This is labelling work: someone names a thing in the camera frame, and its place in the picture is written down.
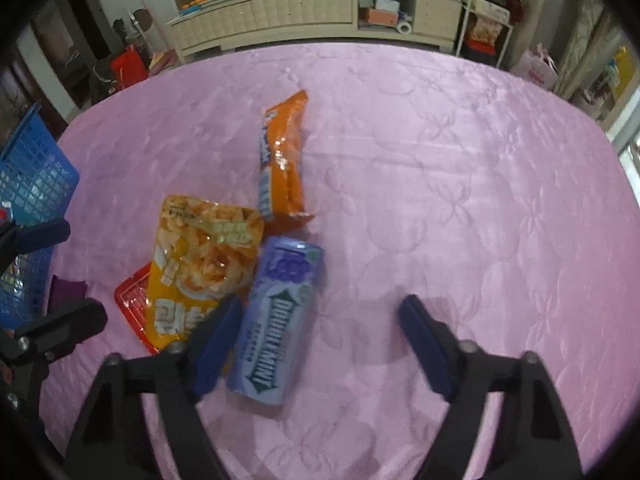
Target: food packaging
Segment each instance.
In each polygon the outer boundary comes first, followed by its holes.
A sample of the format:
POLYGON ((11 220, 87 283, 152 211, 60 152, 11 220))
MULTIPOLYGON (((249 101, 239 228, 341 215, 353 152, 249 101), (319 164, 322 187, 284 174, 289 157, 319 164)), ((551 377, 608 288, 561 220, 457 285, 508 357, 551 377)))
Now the food packaging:
POLYGON ((151 262, 145 333, 162 349, 185 339, 225 294, 247 290, 264 221, 255 209, 170 195, 151 262))
POLYGON ((284 234, 313 218, 305 212, 300 173, 300 127, 307 101, 300 91, 269 108, 262 120, 258 209, 270 234, 284 234))
POLYGON ((227 377, 232 391, 279 406, 300 352, 322 265, 320 247, 271 237, 260 256, 236 357, 227 377))

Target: blue gripper pad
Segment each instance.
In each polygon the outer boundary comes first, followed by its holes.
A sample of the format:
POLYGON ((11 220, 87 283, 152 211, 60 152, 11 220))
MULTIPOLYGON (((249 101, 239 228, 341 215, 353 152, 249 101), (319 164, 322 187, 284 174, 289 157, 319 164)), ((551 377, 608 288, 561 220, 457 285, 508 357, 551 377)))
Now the blue gripper pad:
POLYGON ((447 402, 460 385, 458 340, 449 327, 436 321, 415 295, 404 298, 398 309, 400 327, 414 350, 431 389, 447 402))
POLYGON ((225 296, 218 307, 191 333, 188 345, 188 386, 195 400, 212 392, 229 351, 238 339, 242 323, 242 301, 225 296))

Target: blue plastic basket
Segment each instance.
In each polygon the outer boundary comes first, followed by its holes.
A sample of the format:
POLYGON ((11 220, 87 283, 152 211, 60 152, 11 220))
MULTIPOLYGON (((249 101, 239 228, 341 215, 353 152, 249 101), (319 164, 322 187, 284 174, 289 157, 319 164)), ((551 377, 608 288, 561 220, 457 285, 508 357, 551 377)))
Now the blue plastic basket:
MULTIPOLYGON (((9 202, 17 224, 64 216, 78 185, 67 160, 33 105, 0 154, 0 201, 9 202)), ((19 256, 0 276, 0 327, 14 330, 44 314, 53 248, 19 256)))

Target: white drawer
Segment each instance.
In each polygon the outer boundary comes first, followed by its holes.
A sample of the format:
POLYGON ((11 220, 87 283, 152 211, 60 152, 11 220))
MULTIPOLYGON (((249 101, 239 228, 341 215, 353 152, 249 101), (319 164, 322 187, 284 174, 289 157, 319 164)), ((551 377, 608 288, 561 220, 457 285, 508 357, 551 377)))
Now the white drawer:
POLYGON ((461 12, 461 2, 416 0, 414 33, 453 39, 458 31, 461 12))
POLYGON ((250 0, 206 10, 172 25, 180 49, 243 32, 351 23, 352 0, 250 0))

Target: tissue box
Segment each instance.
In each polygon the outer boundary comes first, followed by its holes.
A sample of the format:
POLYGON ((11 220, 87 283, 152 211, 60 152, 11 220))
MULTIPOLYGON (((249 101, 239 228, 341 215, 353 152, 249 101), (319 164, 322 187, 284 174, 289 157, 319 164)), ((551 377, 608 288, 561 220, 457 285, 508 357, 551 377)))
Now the tissue box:
POLYGON ((398 24, 398 13, 386 10, 367 9, 367 23, 371 25, 384 25, 385 27, 395 27, 398 24))
POLYGON ((400 2, 398 0, 376 0, 376 10, 386 10, 386 12, 398 13, 400 2))

